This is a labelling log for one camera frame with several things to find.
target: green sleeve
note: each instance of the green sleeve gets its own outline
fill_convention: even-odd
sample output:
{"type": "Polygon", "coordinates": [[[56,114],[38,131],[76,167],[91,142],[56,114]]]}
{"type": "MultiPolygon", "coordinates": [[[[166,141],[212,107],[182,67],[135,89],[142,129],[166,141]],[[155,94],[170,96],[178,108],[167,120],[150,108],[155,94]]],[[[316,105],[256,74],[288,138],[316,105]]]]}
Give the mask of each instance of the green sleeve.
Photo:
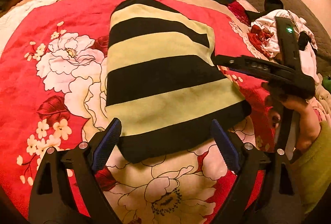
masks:
{"type": "Polygon", "coordinates": [[[316,141],[291,164],[305,214],[311,212],[331,183],[331,128],[320,122],[316,141]]]}

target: yellow stripe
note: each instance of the yellow stripe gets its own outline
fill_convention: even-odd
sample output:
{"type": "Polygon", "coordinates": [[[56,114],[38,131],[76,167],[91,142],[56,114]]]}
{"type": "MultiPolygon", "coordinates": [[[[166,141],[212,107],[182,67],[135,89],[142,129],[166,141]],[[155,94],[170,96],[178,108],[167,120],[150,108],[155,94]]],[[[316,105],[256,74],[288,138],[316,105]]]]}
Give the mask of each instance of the yellow stripe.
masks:
{"type": "Polygon", "coordinates": [[[122,122],[121,135],[130,136],[195,119],[243,100],[239,90],[225,78],[110,105],[106,112],[108,118],[117,117],[122,122]]]}
{"type": "Polygon", "coordinates": [[[108,49],[107,72],[154,59],[197,55],[214,66],[211,54],[214,45],[207,48],[177,32],[154,33],[133,37],[112,45],[108,49]]]}
{"type": "Polygon", "coordinates": [[[133,4],[114,12],[110,18],[110,28],[112,28],[114,25],[118,24],[121,21],[137,17],[178,21],[199,34],[214,35],[214,30],[201,22],[189,20],[187,17],[180,13],[165,11],[142,4],[133,4]]]}

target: floral bedspread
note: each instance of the floral bedspread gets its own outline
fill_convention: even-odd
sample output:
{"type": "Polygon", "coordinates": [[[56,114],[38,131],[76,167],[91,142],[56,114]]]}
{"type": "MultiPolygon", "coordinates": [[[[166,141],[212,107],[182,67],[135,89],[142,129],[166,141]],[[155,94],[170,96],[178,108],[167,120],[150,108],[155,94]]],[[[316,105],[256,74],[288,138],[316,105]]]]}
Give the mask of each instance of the floral bedspread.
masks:
{"type": "MultiPolygon", "coordinates": [[[[110,14],[124,0],[64,0],[34,9],[8,41],[0,59],[0,183],[27,217],[29,195],[46,149],[74,148],[111,119],[105,113],[110,14]]],[[[215,10],[157,0],[211,26],[216,54],[251,55],[231,19],[215,10]]],[[[261,81],[227,70],[252,105],[251,117],[232,131],[258,148],[272,147],[261,81]]],[[[71,170],[80,212],[88,215],[71,170]]],[[[209,223],[236,176],[213,140],[187,151],[126,161],[115,147],[97,180],[123,223],[209,223]]],[[[259,174],[251,197],[258,195],[259,174]]]]}

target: black and yellow striped cloth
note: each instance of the black and yellow striped cloth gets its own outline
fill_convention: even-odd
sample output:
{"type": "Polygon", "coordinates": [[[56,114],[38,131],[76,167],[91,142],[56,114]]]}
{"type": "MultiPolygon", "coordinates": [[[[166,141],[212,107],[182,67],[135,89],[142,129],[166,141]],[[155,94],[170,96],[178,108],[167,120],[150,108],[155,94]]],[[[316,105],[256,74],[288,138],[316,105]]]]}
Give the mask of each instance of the black and yellow striped cloth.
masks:
{"type": "Polygon", "coordinates": [[[230,128],[250,105],[216,66],[211,27],[155,0],[126,0],[110,18],[109,119],[122,122],[119,148],[137,163],[197,146],[216,118],[230,128]]]}

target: hand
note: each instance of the hand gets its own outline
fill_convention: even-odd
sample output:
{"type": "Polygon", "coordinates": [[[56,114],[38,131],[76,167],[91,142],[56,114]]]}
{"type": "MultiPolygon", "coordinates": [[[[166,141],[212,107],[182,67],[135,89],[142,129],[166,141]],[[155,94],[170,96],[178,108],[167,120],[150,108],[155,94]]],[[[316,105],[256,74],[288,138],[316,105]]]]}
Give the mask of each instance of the hand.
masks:
{"type": "MultiPolygon", "coordinates": [[[[266,82],[263,82],[261,86],[269,92],[274,92],[266,82]]],[[[295,110],[300,114],[300,135],[297,140],[296,149],[304,153],[312,143],[315,142],[321,131],[318,117],[312,106],[300,97],[285,94],[271,94],[265,99],[265,105],[267,107],[273,107],[269,111],[268,118],[271,126],[275,129],[277,129],[279,121],[281,120],[279,113],[274,108],[279,102],[284,107],[295,110]]]]}

